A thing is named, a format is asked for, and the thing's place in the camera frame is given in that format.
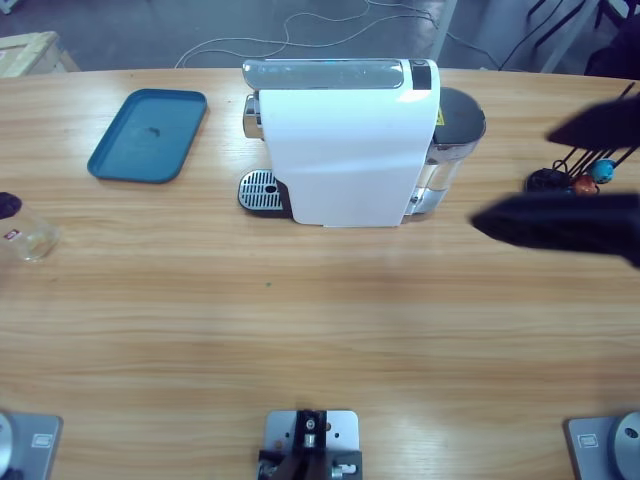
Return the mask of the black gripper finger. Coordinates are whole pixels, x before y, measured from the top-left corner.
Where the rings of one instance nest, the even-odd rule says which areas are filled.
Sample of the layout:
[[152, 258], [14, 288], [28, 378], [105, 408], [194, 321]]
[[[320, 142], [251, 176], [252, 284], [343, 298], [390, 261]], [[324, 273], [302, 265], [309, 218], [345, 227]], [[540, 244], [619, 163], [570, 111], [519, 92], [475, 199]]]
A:
[[470, 216], [470, 224], [510, 245], [620, 257], [639, 266], [639, 195], [510, 195]]
[[584, 150], [639, 145], [639, 96], [594, 104], [547, 133], [551, 143]]
[[22, 200], [8, 192], [0, 193], [0, 219], [8, 219], [17, 215], [21, 208], [23, 202]]

